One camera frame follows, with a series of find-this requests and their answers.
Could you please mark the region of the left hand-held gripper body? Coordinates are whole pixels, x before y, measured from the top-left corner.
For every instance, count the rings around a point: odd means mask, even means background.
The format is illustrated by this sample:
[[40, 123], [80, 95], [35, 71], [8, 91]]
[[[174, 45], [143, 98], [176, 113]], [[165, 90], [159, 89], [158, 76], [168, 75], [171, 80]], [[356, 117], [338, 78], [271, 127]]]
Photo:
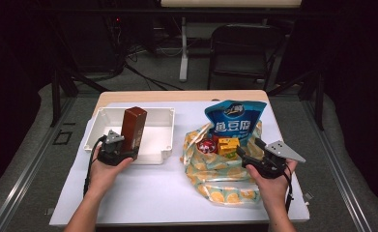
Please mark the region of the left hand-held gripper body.
[[122, 162], [122, 147], [125, 137], [113, 130], [110, 130], [102, 139], [102, 145], [98, 153], [98, 160], [104, 164], [117, 166]]

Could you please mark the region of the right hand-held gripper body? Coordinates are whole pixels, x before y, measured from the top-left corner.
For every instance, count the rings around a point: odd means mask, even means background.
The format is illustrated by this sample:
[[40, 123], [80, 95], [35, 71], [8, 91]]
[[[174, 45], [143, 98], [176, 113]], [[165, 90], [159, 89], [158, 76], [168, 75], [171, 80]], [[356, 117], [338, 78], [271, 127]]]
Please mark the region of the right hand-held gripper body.
[[262, 151], [263, 157], [262, 159], [257, 159], [258, 164], [254, 168], [266, 179], [275, 179], [281, 176], [287, 167], [286, 160], [305, 163], [305, 158], [280, 140], [266, 144], [266, 149]]

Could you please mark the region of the brown tall box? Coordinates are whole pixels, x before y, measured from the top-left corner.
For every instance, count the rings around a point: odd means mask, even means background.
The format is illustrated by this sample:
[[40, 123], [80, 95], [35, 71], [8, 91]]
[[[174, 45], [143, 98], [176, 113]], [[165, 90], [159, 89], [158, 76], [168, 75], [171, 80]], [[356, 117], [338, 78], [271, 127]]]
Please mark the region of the brown tall box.
[[122, 151], [140, 147], [147, 111], [140, 107], [127, 108], [124, 113], [121, 134], [125, 137]]

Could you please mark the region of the white plastic bin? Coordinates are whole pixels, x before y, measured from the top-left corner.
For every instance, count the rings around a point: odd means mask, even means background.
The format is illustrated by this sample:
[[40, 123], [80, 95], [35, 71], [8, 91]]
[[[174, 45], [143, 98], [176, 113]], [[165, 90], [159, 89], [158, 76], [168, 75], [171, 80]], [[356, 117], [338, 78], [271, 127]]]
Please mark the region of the white plastic bin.
[[[102, 107], [86, 132], [83, 145], [91, 152], [96, 141], [110, 130], [121, 132], [125, 107]], [[135, 164], [162, 164], [171, 156], [175, 109], [173, 107], [144, 107], [147, 111], [145, 128]]]

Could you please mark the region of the blue snack pouch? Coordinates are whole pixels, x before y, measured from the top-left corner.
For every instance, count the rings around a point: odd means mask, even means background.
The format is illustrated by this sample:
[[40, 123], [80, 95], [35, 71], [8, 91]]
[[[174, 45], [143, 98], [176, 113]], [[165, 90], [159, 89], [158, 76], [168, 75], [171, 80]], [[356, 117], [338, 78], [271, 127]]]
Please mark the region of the blue snack pouch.
[[205, 109], [212, 127], [210, 135], [237, 137], [245, 144], [267, 104], [262, 101], [222, 101]]

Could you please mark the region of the orange print cloth bag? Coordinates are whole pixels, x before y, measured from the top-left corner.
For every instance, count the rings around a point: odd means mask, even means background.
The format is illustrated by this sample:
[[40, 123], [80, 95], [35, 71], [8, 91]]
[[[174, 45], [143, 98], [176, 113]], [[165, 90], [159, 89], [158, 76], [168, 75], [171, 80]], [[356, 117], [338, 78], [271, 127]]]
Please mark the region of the orange print cloth bag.
[[193, 187], [209, 201], [226, 206], [255, 204], [260, 192], [254, 180], [242, 167], [240, 158], [228, 159], [217, 153], [204, 154], [197, 143], [210, 138], [207, 123], [186, 134], [181, 162]]

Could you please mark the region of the person's left hand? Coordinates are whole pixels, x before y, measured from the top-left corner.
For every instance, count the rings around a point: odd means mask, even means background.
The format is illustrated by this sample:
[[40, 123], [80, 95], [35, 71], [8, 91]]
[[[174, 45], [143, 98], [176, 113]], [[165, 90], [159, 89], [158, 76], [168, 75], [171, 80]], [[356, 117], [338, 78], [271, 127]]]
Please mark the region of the person's left hand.
[[133, 159], [126, 158], [116, 166], [107, 165], [98, 160], [100, 148], [101, 146], [98, 146], [93, 155], [89, 187], [86, 196], [103, 198], [107, 191], [113, 186], [117, 176], [133, 162]]

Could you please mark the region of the person's right hand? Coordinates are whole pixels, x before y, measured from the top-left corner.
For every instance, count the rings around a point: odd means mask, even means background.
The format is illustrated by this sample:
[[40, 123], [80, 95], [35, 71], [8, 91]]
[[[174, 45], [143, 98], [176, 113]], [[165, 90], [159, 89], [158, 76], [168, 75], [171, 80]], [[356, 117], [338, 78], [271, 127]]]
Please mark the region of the person's right hand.
[[288, 159], [286, 164], [284, 175], [275, 179], [263, 178], [252, 165], [247, 165], [247, 172], [258, 186], [264, 207], [268, 213], [287, 213], [286, 193], [289, 187], [289, 180], [291, 180], [291, 175], [294, 173], [298, 163], [295, 160]]

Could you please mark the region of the white table mat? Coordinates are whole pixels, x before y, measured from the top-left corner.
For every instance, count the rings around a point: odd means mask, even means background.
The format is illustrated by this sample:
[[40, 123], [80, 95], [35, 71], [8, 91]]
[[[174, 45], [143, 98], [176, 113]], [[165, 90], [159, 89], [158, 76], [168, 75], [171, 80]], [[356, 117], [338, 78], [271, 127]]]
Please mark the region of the white table mat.
[[[204, 109], [209, 101], [140, 102], [139, 107], [175, 109], [171, 156], [162, 164], [135, 164], [123, 171], [105, 195], [98, 215], [99, 226], [171, 224], [264, 223], [268, 216], [261, 202], [223, 206], [201, 196], [189, 182], [180, 161], [187, 132], [208, 122]], [[132, 102], [114, 102], [106, 107], [133, 107]], [[86, 132], [49, 222], [64, 227], [83, 198], [90, 152], [83, 149]]]

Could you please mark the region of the black metal stand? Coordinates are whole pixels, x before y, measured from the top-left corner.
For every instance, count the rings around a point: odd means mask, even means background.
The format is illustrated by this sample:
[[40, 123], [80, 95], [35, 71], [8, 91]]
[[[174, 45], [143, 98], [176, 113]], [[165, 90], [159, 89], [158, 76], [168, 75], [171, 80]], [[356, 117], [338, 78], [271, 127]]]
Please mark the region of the black metal stand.
[[75, 98], [79, 93], [74, 84], [76, 80], [97, 90], [99, 93], [107, 91], [107, 88], [71, 68], [63, 59], [63, 55], [58, 51], [57, 45], [53, 43], [50, 48], [54, 66], [54, 74], [51, 77], [53, 109], [51, 126], [55, 127], [62, 117], [61, 90], [63, 90], [68, 97]]
[[322, 71], [314, 70], [305, 72], [304, 74], [280, 84], [273, 90], [268, 92], [269, 96], [275, 96], [292, 86], [302, 83], [302, 87], [298, 92], [301, 101], [309, 101], [314, 97], [314, 122], [318, 129], [322, 131], [323, 126], [323, 101], [324, 101], [324, 86], [325, 78]]

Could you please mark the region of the black folding chair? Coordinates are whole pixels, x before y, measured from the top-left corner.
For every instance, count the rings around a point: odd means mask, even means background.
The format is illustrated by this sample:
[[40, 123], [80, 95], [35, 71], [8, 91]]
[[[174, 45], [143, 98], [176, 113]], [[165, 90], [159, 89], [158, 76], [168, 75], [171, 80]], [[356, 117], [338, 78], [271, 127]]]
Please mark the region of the black folding chair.
[[231, 76], [263, 80], [266, 90], [284, 40], [284, 33], [272, 25], [218, 27], [211, 36], [207, 88], [214, 76]]

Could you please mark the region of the dark cabinet with red light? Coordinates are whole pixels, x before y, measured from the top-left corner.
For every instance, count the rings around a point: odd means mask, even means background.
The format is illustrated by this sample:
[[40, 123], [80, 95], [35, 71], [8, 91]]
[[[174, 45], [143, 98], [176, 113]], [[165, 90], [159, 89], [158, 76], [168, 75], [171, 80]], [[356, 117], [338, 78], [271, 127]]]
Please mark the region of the dark cabinet with red light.
[[58, 19], [75, 66], [81, 73], [123, 71], [122, 59], [115, 51], [103, 16], [60, 14]]

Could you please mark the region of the white desk leg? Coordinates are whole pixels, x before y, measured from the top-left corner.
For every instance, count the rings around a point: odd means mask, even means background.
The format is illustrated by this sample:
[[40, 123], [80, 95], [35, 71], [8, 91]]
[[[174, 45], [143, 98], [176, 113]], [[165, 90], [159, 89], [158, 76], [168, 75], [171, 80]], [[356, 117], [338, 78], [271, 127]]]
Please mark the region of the white desk leg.
[[181, 27], [181, 38], [182, 38], [182, 57], [181, 57], [181, 66], [180, 66], [180, 76], [179, 80], [181, 82], [186, 82], [188, 80], [188, 40], [187, 40], [187, 27], [186, 19], [182, 18], [182, 27]]

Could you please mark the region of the light desk top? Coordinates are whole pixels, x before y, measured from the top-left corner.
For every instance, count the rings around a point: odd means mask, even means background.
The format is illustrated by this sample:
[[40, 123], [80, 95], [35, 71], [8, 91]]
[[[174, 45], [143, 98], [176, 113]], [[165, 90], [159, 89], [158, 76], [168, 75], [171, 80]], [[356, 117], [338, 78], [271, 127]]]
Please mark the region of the light desk top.
[[163, 7], [299, 8], [303, 0], [160, 0]]

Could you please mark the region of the aluminium floor rail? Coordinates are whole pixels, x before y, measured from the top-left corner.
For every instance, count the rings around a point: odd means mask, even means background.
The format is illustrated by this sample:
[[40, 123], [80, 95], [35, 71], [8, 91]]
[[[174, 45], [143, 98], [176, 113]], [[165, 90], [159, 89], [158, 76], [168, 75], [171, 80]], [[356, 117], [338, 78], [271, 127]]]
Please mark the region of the aluminium floor rail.
[[11, 163], [0, 178], [0, 232], [4, 232], [15, 214], [21, 200], [40, 169], [45, 153], [58, 134], [59, 127], [68, 116], [75, 98], [63, 100], [54, 126], [52, 122], [52, 103], [43, 100], [41, 108]]
[[344, 170], [342, 169], [330, 140], [323, 130], [320, 130], [314, 120], [314, 109], [309, 101], [302, 101], [302, 106], [305, 114], [308, 117], [308, 121], [313, 127], [316, 136], [319, 138], [323, 149], [325, 150], [326, 163], [329, 166], [333, 175], [334, 181], [337, 185], [339, 193], [343, 199], [345, 207], [347, 208], [351, 219], [353, 220], [358, 232], [372, 232], [371, 226], [368, 223], [366, 216], [363, 213], [363, 209], [359, 204], [359, 201], [353, 192], [351, 185], [349, 184]]

